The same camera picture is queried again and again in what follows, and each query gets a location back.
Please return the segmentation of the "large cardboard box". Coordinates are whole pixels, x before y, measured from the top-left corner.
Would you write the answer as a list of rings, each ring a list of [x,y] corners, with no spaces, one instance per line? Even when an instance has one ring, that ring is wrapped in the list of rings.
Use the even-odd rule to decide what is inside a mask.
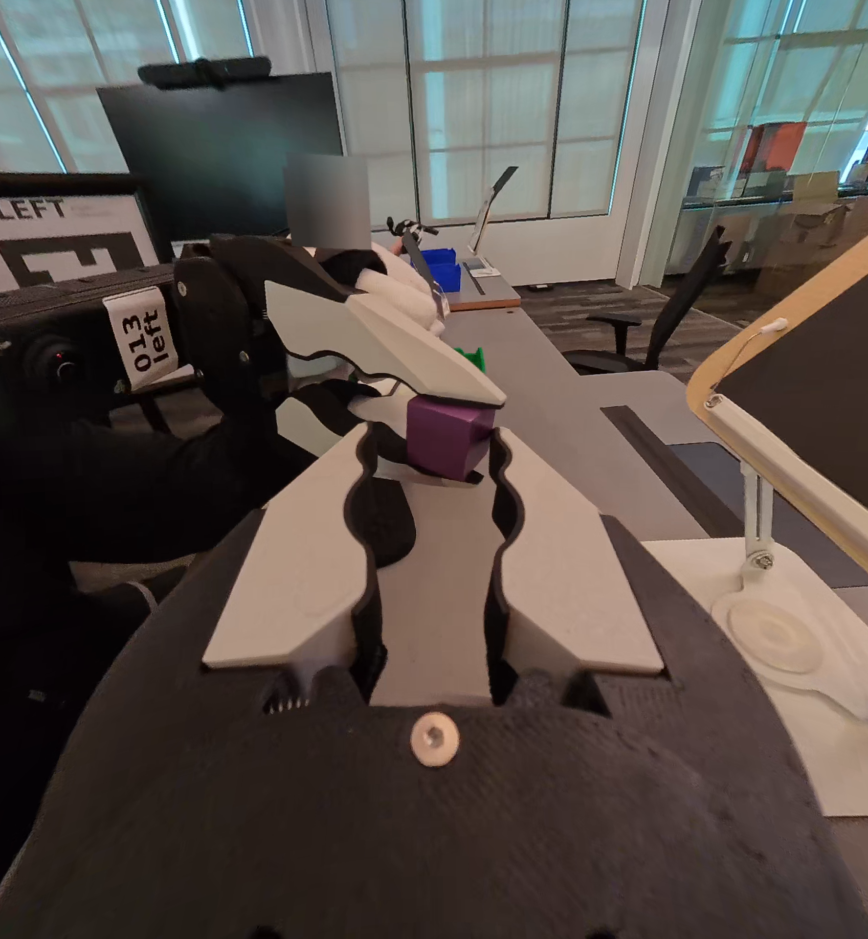
[[[754,241],[760,297],[783,299],[868,235],[868,196],[801,202],[763,221]]]

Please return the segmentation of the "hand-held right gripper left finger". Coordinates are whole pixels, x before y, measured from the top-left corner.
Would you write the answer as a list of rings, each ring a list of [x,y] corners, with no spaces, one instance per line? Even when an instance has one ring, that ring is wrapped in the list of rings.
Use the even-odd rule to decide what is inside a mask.
[[[338,666],[370,700],[387,660],[365,534],[376,435],[357,424],[267,504],[203,653],[208,669],[285,667],[307,689]]]

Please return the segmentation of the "orange box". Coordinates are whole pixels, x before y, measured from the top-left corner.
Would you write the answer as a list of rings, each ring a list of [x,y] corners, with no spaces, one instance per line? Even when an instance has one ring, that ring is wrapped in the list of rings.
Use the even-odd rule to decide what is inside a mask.
[[[737,194],[768,197],[781,193],[805,130],[805,122],[773,122],[749,128],[738,170]]]

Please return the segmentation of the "purple cube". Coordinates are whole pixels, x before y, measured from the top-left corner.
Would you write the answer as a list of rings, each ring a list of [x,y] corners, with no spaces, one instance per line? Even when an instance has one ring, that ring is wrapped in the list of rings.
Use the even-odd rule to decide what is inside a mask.
[[[496,410],[424,395],[406,406],[408,462],[441,478],[463,482],[487,455]]]

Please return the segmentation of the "black webcam bar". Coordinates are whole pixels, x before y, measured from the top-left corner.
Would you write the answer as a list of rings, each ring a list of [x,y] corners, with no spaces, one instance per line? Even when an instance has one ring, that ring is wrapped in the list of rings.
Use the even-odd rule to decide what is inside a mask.
[[[159,90],[214,88],[263,81],[270,77],[271,60],[250,56],[210,60],[200,57],[189,63],[143,65],[137,69],[140,81]]]

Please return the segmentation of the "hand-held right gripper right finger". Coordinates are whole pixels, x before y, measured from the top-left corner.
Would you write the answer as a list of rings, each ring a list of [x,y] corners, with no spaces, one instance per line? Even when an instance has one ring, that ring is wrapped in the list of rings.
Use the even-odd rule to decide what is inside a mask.
[[[501,535],[484,613],[493,704],[542,671],[654,676],[664,662],[597,506],[512,430],[488,454]]]

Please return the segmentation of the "blue plastic bin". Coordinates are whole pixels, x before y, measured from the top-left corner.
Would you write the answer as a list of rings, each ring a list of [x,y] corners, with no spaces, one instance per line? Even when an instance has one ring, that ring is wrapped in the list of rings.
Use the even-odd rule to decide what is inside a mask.
[[[463,267],[451,248],[421,250],[424,263],[444,294],[461,291]]]

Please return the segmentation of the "black cushion pad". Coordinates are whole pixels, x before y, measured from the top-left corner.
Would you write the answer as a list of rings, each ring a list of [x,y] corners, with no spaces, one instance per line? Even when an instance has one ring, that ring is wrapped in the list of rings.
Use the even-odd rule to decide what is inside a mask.
[[[416,542],[414,516],[403,484],[372,477],[362,481],[348,500],[350,530],[366,546],[377,570],[404,559]]]

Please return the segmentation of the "black office chair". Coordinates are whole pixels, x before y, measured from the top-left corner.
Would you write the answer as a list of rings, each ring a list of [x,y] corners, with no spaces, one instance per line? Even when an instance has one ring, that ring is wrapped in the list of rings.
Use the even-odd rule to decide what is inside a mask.
[[[701,293],[726,268],[727,255],[732,247],[725,235],[726,228],[717,225],[681,284],[651,327],[649,344],[643,360],[630,358],[627,352],[629,331],[642,325],[642,321],[626,313],[591,314],[587,320],[610,326],[614,334],[614,351],[598,349],[571,349],[562,353],[565,361],[581,376],[631,374],[656,371],[662,351],[686,315],[693,309]]]

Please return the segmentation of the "dark board on white stand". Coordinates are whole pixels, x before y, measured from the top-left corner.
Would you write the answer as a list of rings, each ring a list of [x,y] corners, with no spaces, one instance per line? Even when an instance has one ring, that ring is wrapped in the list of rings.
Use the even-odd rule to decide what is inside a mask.
[[[709,357],[686,394],[744,480],[744,559],[706,606],[823,813],[868,817],[868,626],[773,535],[780,495],[868,574],[868,235]]]

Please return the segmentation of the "person's left hand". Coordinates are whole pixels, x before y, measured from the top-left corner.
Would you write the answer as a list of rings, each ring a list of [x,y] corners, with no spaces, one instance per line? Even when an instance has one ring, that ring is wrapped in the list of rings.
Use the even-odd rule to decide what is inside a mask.
[[[372,242],[377,263],[366,262],[358,274],[355,288],[391,304],[431,335],[440,337],[445,329],[443,298],[418,271],[400,255]]]

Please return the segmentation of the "person's left forearm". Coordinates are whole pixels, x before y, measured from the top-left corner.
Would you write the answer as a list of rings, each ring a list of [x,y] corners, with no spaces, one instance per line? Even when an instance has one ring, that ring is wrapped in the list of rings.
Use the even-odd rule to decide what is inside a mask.
[[[216,546],[314,461],[270,410],[189,440],[89,424],[0,429],[0,515],[65,561],[168,561]]]

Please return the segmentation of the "black monitor screen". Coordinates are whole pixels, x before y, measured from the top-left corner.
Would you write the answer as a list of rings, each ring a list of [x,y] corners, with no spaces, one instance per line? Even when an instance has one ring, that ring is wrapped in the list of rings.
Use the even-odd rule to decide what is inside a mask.
[[[153,222],[172,242],[288,230],[287,156],[343,155],[328,72],[221,89],[99,88],[98,96]]]

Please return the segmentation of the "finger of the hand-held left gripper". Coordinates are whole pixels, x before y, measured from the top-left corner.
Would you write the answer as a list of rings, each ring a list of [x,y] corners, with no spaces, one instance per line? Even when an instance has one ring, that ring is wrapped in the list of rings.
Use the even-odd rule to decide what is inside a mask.
[[[432,485],[478,485],[484,478],[478,471],[480,464],[466,480],[456,482],[417,469],[408,462],[406,406],[416,395],[419,394],[395,380],[375,384],[343,380],[312,383],[291,393],[278,406],[277,428],[284,439],[314,456],[322,456],[358,425],[370,424],[375,427],[377,476]]]
[[[340,302],[265,281],[266,312],[287,353],[334,357],[420,395],[502,408],[506,394],[451,346],[373,295]]]

